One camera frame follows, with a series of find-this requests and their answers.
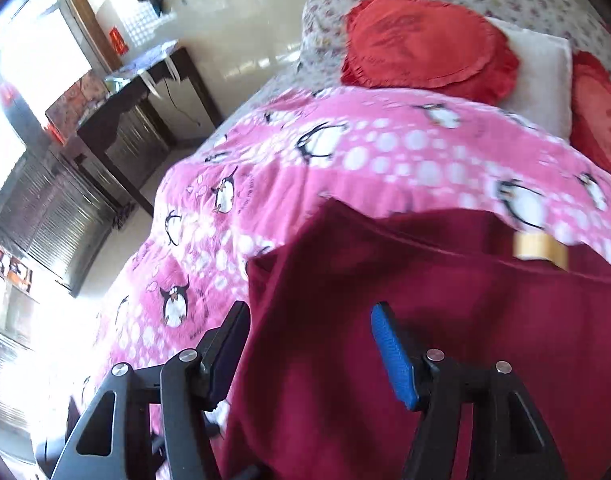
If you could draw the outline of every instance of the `wall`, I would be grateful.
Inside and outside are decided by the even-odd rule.
[[[154,44],[180,39],[217,104],[229,115],[298,58],[306,0],[165,0],[168,12],[161,18],[148,3],[136,0],[89,1],[103,31],[107,34],[116,25],[130,46],[124,60]],[[189,93],[170,90],[176,91],[173,97],[180,107],[194,108]]]

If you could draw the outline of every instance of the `silver bolt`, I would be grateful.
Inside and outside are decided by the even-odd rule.
[[[426,353],[426,356],[428,356],[428,359],[430,361],[434,361],[434,362],[439,362],[442,361],[443,359],[445,359],[445,354],[439,350],[438,348],[431,348],[428,350],[428,353]]]
[[[190,361],[194,361],[197,356],[198,354],[196,353],[196,350],[194,350],[193,348],[188,348],[187,350],[181,352],[178,355],[178,358],[184,363],[189,363]]]
[[[130,367],[126,363],[119,363],[118,365],[114,365],[114,368],[112,368],[112,373],[117,377],[121,377],[121,375],[127,374],[129,368]]]
[[[497,363],[497,371],[502,374],[509,374],[512,371],[512,365],[507,361],[499,361]]]

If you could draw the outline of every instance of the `table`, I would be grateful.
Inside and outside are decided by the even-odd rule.
[[[152,204],[110,160],[106,152],[116,141],[116,131],[121,114],[140,104],[150,93],[150,89],[140,74],[148,72],[154,83],[158,83],[163,78],[173,79],[173,75],[165,62],[168,56],[172,59],[180,79],[190,81],[214,126],[220,126],[223,123],[223,115],[212,99],[207,86],[205,86],[201,74],[196,69],[185,47],[178,47],[176,42],[173,41],[150,49],[143,56],[108,76],[108,78],[128,80],[129,82],[120,91],[110,95],[99,108],[82,121],[77,129],[79,139],[85,143],[106,170],[150,216],[154,216]]]

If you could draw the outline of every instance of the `black wire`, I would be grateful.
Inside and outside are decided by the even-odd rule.
[[[185,117],[187,117],[190,121],[192,121],[194,124],[196,124],[196,126],[200,127],[201,126],[200,122],[198,122],[196,119],[193,119],[190,115],[188,115],[187,112],[181,110],[178,106],[176,106],[176,103],[174,102],[174,99],[172,99],[172,94],[170,93],[170,87],[168,86],[168,80],[163,78],[163,82],[165,83],[165,88],[168,91],[168,97],[170,98],[170,102],[176,108],[176,110],[180,111],[183,115],[185,115]]]

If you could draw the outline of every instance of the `penguin print blanket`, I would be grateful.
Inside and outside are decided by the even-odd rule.
[[[150,236],[98,316],[82,405],[112,364],[157,365],[196,346],[248,299],[248,259],[329,197],[375,218],[489,210],[611,264],[611,176],[524,118],[414,89],[290,90],[164,177]]]

